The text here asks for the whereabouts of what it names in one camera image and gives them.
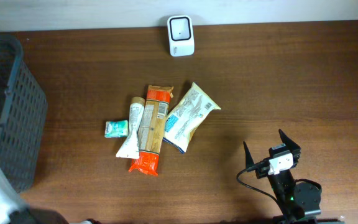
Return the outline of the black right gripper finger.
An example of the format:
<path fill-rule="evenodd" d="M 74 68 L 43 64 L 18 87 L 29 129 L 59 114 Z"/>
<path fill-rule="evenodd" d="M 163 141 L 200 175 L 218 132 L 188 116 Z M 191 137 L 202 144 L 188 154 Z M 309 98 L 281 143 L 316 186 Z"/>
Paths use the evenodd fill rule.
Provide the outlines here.
<path fill-rule="evenodd" d="M 245 141 L 243 142 L 243 145 L 246 157 L 246 170 L 254 170 L 254 161 Z"/>
<path fill-rule="evenodd" d="M 282 143 L 284 143 L 291 152 L 300 152 L 301 147 L 297 145 L 293 140 L 291 140 L 281 129 L 278 130 L 280 139 Z"/>

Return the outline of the white tube with beige cap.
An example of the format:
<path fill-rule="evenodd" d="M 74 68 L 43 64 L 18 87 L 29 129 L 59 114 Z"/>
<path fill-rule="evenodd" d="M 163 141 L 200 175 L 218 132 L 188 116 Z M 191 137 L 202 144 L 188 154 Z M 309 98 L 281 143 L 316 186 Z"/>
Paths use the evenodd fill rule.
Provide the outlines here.
<path fill-rule="evenodd" d="M 139 158 L 140 152 L 137 132 L 139 130 L 142 116 L 144 113 L 144 106 L 145 100 L 143 98 L 135 96 L 131 99 L 128 136 L 126 137 L 126 140 L 116 153 L 116 157 L 125 159 Z"/>

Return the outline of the yellow white snack bag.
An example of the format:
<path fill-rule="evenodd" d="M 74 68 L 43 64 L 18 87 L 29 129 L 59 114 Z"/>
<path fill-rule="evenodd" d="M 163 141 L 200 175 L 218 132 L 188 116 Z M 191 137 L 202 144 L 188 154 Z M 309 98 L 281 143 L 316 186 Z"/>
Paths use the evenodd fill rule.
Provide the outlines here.
<path fill-rule="evenodd" d="M 198 126 L 213 110 L 221 110 L 195 82 L 172 109 L 165 123 L 163 140 L 184 154 Z"/>

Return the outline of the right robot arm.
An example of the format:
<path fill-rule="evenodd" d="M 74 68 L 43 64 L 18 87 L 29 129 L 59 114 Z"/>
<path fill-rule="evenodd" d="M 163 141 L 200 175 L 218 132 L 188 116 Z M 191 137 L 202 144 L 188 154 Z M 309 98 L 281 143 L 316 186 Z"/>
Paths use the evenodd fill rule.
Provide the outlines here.
<path fill-rule="evenodd" d="M 282 143 L 268 149 L 269 156 L 255 163 L 244 142 L 246 168 L 236 175 L 241 185 L 270 197 L 279 207 L 282 215 L 274 217 L 275 223 L 316 223 L 321 213 L 322 186 L 308 179 L 294 179 L 291 169 L 298 165 L 301 147 L 291 140 L 281 129 L 278 130 Z M 244 183 L 240 176 L 245 172 L 255 172 L 256 178 L 268 178 L 273 195 Z"/>

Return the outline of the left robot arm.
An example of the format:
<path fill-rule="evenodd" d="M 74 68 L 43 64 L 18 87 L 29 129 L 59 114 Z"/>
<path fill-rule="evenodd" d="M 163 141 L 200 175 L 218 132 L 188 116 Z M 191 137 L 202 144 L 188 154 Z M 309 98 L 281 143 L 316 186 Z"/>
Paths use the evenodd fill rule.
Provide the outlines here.
<path fill-rule="evenodd" d="M 0 169 L 0 223 L 67 223 L 56 211 L 30 207 Z"/>

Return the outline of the red spaghetti packet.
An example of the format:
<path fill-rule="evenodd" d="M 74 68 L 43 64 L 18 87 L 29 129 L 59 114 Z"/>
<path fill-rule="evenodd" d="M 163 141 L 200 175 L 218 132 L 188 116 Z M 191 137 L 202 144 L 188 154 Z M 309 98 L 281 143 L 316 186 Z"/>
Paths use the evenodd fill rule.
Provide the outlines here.
<path fill-rule="evenodd" d="M 138 170 L 146 175 L 157 176 L 160 149 L 172 95 L 172 86 L 149 85 L 144 113 L 137 132 L 139 158 L 133 159 L 129 172 Z"/>

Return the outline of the small teal tissue pack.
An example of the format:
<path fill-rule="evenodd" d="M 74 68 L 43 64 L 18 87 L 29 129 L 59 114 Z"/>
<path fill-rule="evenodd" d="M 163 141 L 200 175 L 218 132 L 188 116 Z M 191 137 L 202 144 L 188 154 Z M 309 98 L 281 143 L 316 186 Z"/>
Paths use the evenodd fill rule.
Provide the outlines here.
<path fill-rule="evenodd" d="M 129 134 L 128 120 L 107 121 L 105 125 L 105 138 L 123 138 Z"/>

